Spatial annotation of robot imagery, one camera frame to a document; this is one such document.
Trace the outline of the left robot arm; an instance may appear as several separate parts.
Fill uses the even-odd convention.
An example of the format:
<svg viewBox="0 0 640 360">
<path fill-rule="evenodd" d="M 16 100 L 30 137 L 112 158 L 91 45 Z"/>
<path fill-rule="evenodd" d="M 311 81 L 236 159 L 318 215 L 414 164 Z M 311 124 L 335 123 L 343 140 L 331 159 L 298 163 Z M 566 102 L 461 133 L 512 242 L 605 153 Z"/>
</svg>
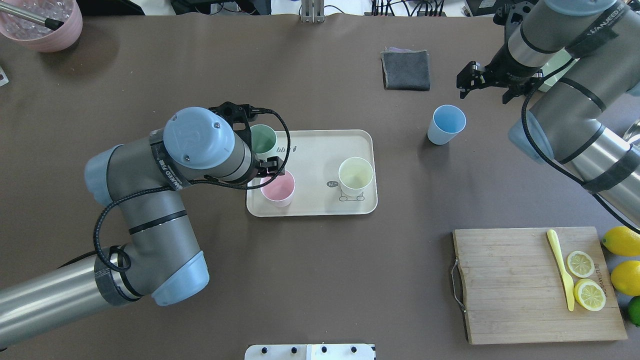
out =
<svg viewBox="0 0 640 360">
<path fill-rule="evenodd" d="M 181 302 L 210 282 L 180 191 L 196 184 L 241 191 L 272 183 L 286 158 L 261 159 L 249 123 L 275 111 L 225 102 L 188 107 L 147 137 L 87 162 L 87 189 L 103 205 L 89 253 L 1 291 L 1 348 L 151 296 Z"/>
</svg>

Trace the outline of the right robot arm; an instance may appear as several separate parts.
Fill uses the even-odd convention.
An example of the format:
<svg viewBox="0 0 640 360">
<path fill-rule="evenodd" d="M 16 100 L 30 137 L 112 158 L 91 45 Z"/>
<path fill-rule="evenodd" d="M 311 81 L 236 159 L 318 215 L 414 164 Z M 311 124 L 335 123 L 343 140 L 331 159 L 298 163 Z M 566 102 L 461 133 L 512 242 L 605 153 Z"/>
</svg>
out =
<svg viewBox="0 0 640 360">
<path fill-rule="evenodd" d="M 461 98 L 475 89 L 506 88 L 503 103 L 530 98 L 545 81 L 542 67 L 561 50 L 568 71 L 531 107 L 522 107 L 512 143 L 577 182 L 614 216 L 639 223 L 639 148 L 598 121 L 617 98 L 639 95 L 638 12 L 623 0 L 540 0 L 516 4 L 505 42 L 485 66 L 458 73 Z"/>
</svg>

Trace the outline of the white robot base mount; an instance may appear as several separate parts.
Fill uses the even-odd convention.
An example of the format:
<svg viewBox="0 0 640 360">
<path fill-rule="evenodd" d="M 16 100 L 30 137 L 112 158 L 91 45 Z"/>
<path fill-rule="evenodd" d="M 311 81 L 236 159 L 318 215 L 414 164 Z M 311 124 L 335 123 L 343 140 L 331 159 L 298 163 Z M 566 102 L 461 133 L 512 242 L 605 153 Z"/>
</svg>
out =
<svg viewBox="0 0 640 360">
<path fill-rule="evenodd" d="M 245 360 L 375 360 L 374 344 L 254 344 L 247 347 Z"/>
</svg>

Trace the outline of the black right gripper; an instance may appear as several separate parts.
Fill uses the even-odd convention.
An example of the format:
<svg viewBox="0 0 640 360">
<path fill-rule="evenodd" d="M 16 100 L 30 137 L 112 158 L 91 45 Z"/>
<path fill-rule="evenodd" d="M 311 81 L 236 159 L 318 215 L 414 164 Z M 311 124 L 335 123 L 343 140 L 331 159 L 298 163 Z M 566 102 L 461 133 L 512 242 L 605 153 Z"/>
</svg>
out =
<svg viewBox="0 0 640 360">
<path fill-rule="evenodd" d="M 471 91 L 487 87 L 518 87 L 521 84 L 517 76 L 519 70 L 521 64 L 514 59 L 492 59 L 485 68 L 477 61 L 469 61 L 455 78 L 459 97 L 464 100 Z"/>
</svg>

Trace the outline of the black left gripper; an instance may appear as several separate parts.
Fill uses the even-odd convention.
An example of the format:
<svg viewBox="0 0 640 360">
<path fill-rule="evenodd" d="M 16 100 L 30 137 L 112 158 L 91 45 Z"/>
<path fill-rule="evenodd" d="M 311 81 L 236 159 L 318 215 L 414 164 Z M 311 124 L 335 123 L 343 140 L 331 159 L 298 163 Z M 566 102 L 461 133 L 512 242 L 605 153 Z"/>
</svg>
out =
<svg viewBox="0 0 640 360">
<path fill-rule="evenodd" d="M 281 174 L 284 160 L 279 156 L 258 157 L 256 153 L 250 153 L 250 160 L 245 180 L 251 182 L 255 178 L 272 178 Z"/>
</svg>

